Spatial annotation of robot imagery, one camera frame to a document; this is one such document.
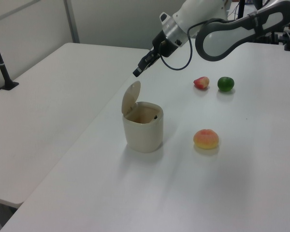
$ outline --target red apple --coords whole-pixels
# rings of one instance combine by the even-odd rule
[[[205,89],[208,87],[209,79],[206,76],[200,77],[199,79],[194,80],[194,85],[196,88]]]

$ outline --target peach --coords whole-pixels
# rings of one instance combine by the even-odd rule
[[[193,141],[199,148],[213,149],[218,146],[219,137],[213,130],[203,129],[196,132]]]
[[[206,89],[209,85],[209,79],[207,76],[200,77],[193,81],[194,86],[199,89]]]

